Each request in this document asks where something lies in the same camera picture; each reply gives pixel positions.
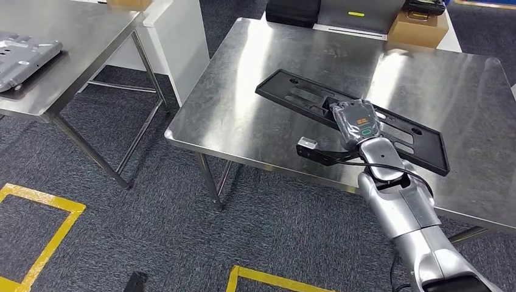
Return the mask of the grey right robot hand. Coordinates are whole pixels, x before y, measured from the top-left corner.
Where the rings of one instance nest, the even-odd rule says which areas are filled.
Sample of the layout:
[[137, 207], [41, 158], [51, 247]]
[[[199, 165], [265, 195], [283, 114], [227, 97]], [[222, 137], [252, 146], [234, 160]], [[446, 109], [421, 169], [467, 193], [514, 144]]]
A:
[[370, 101], [337, 102], [330, 109], [345, 150], [356, 150], [363, 141], [380, 136], [380, 122]]

